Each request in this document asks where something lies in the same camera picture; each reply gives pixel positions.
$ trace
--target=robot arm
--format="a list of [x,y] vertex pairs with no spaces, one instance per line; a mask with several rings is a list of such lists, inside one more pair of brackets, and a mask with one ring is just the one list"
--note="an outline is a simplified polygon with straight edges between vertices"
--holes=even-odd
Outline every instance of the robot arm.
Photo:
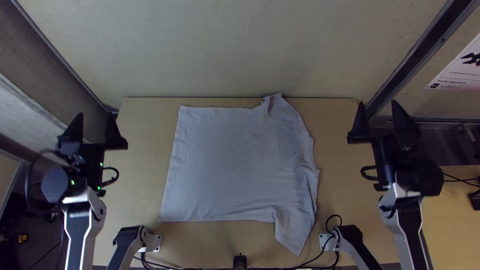
[[[378,202],[378,210],[387,228],[392,232],[400,265],[403,270],[433,270],[427,243],[422,232],[424,196],[438,196],[444,178],[440,168],[424,151],[420,129],[407,112],[392,101],[393,132],[369,127],[363,104],[358,107],[349,144],[370,143],[374,166],[362,168],[364,178],[376,181],[377,191],[386,191]],[[366,171],[376,169],[377,176]],[[327,251],[348,253],[359,269],[382,269],[364,246],[362,233],[353,225],[334,228],[337,242],[325,246]],[[330,234],[320,234],[320,245]]]

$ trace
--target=metal frame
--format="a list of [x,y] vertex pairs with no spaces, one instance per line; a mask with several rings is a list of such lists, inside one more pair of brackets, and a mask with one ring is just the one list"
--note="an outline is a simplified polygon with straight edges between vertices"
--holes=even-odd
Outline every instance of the metal frame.
[[25,20],[30,24],[30,26],[35,30],[35,32],[40,36],[40,38],[45,42],[45,44],[50,48],[52,53],[60,60],[60,62],[65,66],[65,68],[73,75],[73,77],[85,88],[85,90],[93,97],[93,99],[107,112],[104,104],[100,99],[95,95],[95,93],[89,88],[89,86],[80,78],[80,76],[75,72],[75,70],[69,65],[69,63],[63,58],[59,51],[53,46],[53,44],[48,40],[47,36],[40,30],[40,28],[35,24],[35,22],[30,18],[24,8],[17,2],[17,0],[10,0],[10,2],[15,6],[15,8],[20,12],[20,14],[25,18]]
[[365,106],[369,119],[382,110],[457,30],[480,0],[449,0],[400,65]]

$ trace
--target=wooden board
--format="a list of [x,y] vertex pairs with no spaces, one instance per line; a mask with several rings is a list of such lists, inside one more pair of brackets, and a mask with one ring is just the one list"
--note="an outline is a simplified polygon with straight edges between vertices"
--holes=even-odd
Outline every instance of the wooden board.
[[0,154],[0,218],[13,189],[13,181],[20,163]]
[[[480,33],[480,6],[395,96],[407,112],[427,118],[480,118],[480,89],[424,89]],[[388,104],[381,115],[391,115]]]
[[[293,255],[275,240],[272,223],[158,222],[178,106],[252,108],[259,104],[260,98],[126,98],[117,123],[129,149],[107,152],[105,156],[105,165],[118,168],[120,178],[106,188],[103,201],[107,218],[96,239],[94,264],[109,263],[115,250],[111,243],[120,228],[145,225],[162,235],[160,252],[147,254],[147,259],[157,263],[184,268],[229,268],[233,256],[242,253],[252,268],[293,267],[318,255],[318,234],[326,232],[325,221],[331,214],[340,214],[344,225],[357,225],[363,232],[364,243],[381,263],[398,262],[393,236],[377,209],[382,194],[374,190],[372,182],[360,176],[362,166],[374,163],[371,147],[346,144],[357,104],[351,99],[334,98],[287,100],[302,115],[314,139],[314,157],[320,169],[316,220],[300,256]],[[454,173],[461,177],[469,175]],[[452,269],[443,266],[445,260],[451,260],[445,264],[448,266],[475,253],[480,234],[475,235],[478,229],[473,227],[479,224],[476,218],[480,213],[468,205],[466,189],[468,186],[463,184],[449,183],[440,197],[425,199],[425,235],[432,246],[436,269]],[[471,236],[463,237],[470,232]],[[326,266],[334,259],[334,254],[327,252],[312,265]],[[339,265],[353,264],[350,257],[340,255]],[[141,266],[137,261],[132,265]]]
[[[449,166],[442,170],[461,179],[480,176],[480,166]],[[474,211],[467,193],[478,187],[446,182],[440,196],[422,205],[423,232],[435,270],[478,268],[480,211]]]
[[447,0],[17,0],[104,103],[124,97],[367,102]]

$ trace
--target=wall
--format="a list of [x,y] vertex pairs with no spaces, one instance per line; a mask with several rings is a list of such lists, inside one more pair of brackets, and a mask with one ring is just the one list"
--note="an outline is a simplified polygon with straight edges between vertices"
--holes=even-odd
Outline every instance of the wall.
[[85,137],[103,140],[108,114],[9,0],[0,0],[0,73],[64,124],[83,112]]
[[102,102],[368,101],[447,0],[18,0]]

